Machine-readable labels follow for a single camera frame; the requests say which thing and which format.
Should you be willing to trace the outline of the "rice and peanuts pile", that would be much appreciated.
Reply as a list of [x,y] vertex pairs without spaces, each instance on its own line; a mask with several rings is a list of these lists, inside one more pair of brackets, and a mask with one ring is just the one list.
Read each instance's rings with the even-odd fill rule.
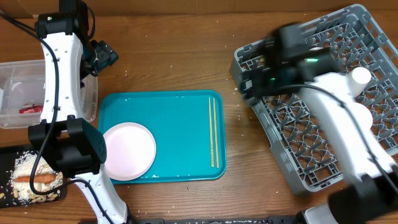
[[30,187],[30,182],[14,182],[14,179],[21,176],[29,176],[37,156],[33,152],[18,152],[16,158],[6,167],[1,177],[1,207],[17,207],[35,203],[52,202],[61,198],[63,191],[51,190],[63,184],[63,174],[54,171],[47,162],[41,158],[35,171],[39,174],[55,174],[55,180],[50,184],[34,183],[34,189],[41,192],[36,194]]

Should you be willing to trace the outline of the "black waste tray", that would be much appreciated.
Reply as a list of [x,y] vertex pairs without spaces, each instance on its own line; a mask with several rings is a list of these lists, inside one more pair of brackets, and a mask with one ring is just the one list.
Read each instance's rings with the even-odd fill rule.
[[[36,158],[37,153],[30,145],[1,148],[1,208],[54,202],[66,197],[67,189],[47,195],[31,191],[29,177]],[[64,182],[63,174],[54,171],[44,158],[40,158],[35,177],[45,177],[47,181],[34,182],[35,189],[41,192],[52,190]]]

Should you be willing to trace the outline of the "red ketchup packet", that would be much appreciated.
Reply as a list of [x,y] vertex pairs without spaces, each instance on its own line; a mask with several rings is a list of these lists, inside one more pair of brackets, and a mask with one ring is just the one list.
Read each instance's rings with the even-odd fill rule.
[[43,105],[40,104],[24,104],[19,108],[20,114],[27,113],[41,113],[43,110]]

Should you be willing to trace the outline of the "orange carrot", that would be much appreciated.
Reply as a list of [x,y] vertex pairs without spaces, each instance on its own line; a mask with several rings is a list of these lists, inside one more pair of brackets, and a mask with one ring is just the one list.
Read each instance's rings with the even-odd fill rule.
[[[50,184],[55,180],[55,174],[39,174],[33,179],[34,183]],[[29,176],[21,176],[14,179],[14,182],[30,182]]]

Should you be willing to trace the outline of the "white cup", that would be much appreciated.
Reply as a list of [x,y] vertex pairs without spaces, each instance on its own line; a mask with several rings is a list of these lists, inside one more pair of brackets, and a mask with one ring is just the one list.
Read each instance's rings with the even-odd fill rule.
[[371,81],[371,72],[364,67],[356,67],[347,74],[349,90],[353,97],[359,96]]

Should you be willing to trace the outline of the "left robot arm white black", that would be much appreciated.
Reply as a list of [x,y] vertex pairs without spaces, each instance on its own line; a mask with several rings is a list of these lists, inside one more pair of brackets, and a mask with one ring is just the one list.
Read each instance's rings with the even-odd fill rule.
[[93,40],[93,10],[83,2],[75,9],[41,14],[35,24],[45,54],[45,102],[40,123],[28,128],[29,141],[55,171],[76,184],[98,223],[133,223],[126,203],[104,170],[103,135],[84,118],[83,79],[111,66],[118,55]]

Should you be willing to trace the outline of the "large pink plate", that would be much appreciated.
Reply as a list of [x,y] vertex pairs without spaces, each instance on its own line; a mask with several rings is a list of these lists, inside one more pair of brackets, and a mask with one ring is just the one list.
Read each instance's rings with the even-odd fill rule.
[[155,160],[155,139],[141,124],[117,124],[104,133],[104,140],[107,150],[104,166],[114,180],[134,180],[145,174]]

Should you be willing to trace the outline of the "grey dishwasher rack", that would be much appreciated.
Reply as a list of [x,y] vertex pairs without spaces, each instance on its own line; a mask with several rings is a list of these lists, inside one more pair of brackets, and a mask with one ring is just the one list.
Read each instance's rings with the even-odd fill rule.
[[[371,112],[373,136],[393,158],[397,153],[397,49],[359,4],[299,27],[308,47],[330,50],[342,75],[356,67],[371,72],[371,81],[354,100]],[[238,87],[243,72],[264,64],[256,50],[260,42],[235,52],[231,74]],[[295,195],[345,181],[331,142],[298,93],[245,100],[259,118],[271,152]]]

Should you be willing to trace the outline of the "pale green saucer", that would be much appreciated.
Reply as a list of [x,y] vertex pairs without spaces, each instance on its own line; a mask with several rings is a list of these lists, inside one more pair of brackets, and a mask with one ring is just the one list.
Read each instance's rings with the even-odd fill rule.
[[310,51],[316,51],[316,50],[321,50],[323,47],[313,47],[310,49]]

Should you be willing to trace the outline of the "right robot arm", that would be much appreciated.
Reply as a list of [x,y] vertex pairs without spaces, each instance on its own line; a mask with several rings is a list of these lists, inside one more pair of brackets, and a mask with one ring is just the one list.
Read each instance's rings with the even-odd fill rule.
[[241,76],[247,99],[298,93],[315,113],[348,184],[323,205],[297,215],[298,223],[365,223],[397,210],[397,163],[362,124],[348,77],[329,49],[304,41],[267,38],[257,46],[259,68]]

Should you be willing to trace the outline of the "small pink plate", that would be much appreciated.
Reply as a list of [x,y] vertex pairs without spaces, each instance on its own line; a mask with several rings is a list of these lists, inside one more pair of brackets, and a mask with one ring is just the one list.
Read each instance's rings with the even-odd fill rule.
[[360,103],[354,103],[352,105],[354,117],[358,123],[366,130],[370,130],[373,125],[373,116],[367,107]]

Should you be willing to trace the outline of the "clear plastic bin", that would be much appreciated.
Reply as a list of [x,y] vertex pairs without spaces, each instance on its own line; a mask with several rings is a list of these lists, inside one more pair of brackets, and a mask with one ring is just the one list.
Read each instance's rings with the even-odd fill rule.
[[[98,79],[83,79],[77,99],[83,117],[92,122],[98,105]],[[54,96],[45,96],[45,61],[24,60],[1,64],[1,127],[26,128],[40,123],[41,112],[21,113],[30,106],[44,105]]]

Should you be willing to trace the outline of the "wooden chopstick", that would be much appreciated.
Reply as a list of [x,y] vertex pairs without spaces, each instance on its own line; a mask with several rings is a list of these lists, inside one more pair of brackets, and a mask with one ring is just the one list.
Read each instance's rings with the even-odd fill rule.
[[219,154],[218,154],[218,128],[217,128],[217,114],[216,114],[216,101],[213,98],[213,118],[214,118],[214,129],[215,129],[215,151],[216,151],[216,168],[220,168]]
[[208,98],[208,109],[209,109],[209,124],[210,124],[210,147],[211,147],[211,167],[214,168],[214,146],[213,146],[213,121],[212,121],[212,110],[211,110],[211,98]]

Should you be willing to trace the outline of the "teal serving tray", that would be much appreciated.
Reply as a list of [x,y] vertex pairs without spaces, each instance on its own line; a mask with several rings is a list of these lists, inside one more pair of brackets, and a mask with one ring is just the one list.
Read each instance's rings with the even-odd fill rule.
[[[208,98],[213,121],[214,168],[211,167]],[[216,101],[218,154],[216,168],[213,98]],[[105,133],[121,123],[145,126],[156,142],[149,170],[133,184],[219,179],[227,168],[222,97],[213,90],[112,93],[99,109],[98,129]]]

